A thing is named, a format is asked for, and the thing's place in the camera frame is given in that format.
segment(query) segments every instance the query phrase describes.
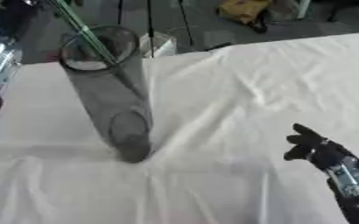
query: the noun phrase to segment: table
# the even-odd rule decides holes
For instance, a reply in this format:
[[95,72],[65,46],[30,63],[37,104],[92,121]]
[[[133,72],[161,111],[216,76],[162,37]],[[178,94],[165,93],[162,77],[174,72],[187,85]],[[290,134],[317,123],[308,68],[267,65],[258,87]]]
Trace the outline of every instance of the table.
[[146,59],[144,77],[157,151],[130,165],[59,65],[23,68],[0,112],[0,223],[344,223],[326,177],[283,153],[303,123],[359,156],[359,34]]

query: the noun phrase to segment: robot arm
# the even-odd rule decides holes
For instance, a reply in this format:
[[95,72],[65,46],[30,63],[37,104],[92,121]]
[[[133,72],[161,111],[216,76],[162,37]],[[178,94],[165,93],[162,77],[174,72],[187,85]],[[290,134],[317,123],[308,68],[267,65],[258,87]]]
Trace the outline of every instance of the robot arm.
[[325,172],[327,184],[346,219],[351,224],[359,224],[359,158],[307,127],[294,124],[293,128],[299,135],[287,137],[295,146],[286,152],[285,160],[308,160]]

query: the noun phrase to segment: gray floor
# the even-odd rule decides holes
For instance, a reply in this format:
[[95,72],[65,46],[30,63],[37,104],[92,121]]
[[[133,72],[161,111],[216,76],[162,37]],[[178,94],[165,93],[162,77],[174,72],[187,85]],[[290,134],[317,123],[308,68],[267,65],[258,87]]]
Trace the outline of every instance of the gray floor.
[[[117,0],[86,1],[83,9],[76,9],[89,25],[110,25],[117,21]],[[359,32],[359,9],[345,10],[339,22],[328,23],[326,17],[331,6],[313,3],[305,19],[269,25],[269,32],[260,35],[240,24],[217,17],[214,8],[222,0],[185,0],[195,46],[188,45],[187,34],[180,15],[178,0],[153,1],[154,27],[170,33],[179,41],[179,52],[200,51],[221,43],[247,44],[282,39],[300,39]],[[125,0],[123,25],[138,35],[147,31],[146,0]],[[23,40],[25,63],[51,60],[60,43],[72,32],[50,12],[42,12]]]

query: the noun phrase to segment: black robotic glove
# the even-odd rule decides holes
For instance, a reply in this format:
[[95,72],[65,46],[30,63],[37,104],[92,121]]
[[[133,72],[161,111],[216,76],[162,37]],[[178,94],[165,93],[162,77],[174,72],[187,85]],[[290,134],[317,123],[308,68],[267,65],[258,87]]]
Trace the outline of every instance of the black robotic glove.
[[[324,172],[327,168],[339,164],[345,157],[352,157],[357,159],[356,166],[359,169],[359,158],[340,144],[329,141],[300,124],[294,124],[293,128],[299,135],[287,137],[287,141],[295,146],[286,152],[285,160],[305,159]],[[341,195],[332,179],[328,179],[327,184],[333,191],[346,220],[351,224],[359,224],[359,208],[352,206],[352,201]]]

